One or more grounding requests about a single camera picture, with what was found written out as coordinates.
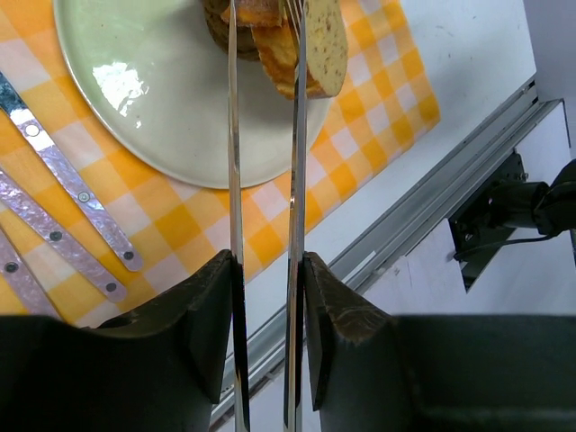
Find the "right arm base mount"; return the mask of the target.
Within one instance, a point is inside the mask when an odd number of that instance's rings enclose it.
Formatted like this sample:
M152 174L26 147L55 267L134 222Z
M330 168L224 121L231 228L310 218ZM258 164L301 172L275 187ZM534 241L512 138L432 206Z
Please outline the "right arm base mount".
M534 242L575 229L575 162L550 183L530 182L521 156L514 152L448 219L454 259L463 265L470 290L500 248L520 244L515 229L536 230Z

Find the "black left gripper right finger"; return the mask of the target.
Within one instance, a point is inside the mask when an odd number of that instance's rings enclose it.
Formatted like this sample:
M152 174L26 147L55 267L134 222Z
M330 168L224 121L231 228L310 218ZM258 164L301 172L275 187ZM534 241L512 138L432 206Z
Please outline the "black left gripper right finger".
M392 316L315 253L303 278L323 430L574 430L573 317Z

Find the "stainless steel tongs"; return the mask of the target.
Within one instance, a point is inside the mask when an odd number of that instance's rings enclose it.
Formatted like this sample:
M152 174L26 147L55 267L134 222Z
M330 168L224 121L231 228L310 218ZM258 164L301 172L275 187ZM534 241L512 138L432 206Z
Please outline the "stainless steel tongs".
M286 337L283 381L283 429L302 430L302 348L304 313L304 217L307 149L307 46L303 1L289 1L286 11L292 21L298 50L292 128L292 171L289 223ZM235 429L250 430L248 395L248 342L244 293L244 252L239 144L239 98L237 68L236 2L229 3L228 48L228 164L229 221L232 293L233 354L235 362Z

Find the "seeded bread slice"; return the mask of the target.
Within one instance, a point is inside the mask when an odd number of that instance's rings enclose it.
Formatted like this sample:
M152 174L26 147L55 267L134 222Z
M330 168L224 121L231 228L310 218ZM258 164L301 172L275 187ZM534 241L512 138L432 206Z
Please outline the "seeded bread slice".
M311 99L335 97L344 84L348 62L347 34L340 3L311 0L304 6L307 96ZM292 24L284 19L280 26L254 27L251 31L265 73L275 89L292 100L298 55Z

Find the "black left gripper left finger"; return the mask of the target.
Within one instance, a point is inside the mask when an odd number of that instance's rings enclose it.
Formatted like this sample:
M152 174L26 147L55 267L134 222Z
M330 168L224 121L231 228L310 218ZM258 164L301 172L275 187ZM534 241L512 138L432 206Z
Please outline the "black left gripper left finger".
M4 431L205 431L230 331L232 255L98 328L1 318Z

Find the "red crusted bread piece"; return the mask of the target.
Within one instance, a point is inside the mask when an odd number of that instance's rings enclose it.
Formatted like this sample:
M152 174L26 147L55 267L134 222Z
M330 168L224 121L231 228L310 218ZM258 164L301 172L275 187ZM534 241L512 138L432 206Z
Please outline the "red crusted bread piece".
M280 27L283 21L278 0L236 1L236 21L240 27Z

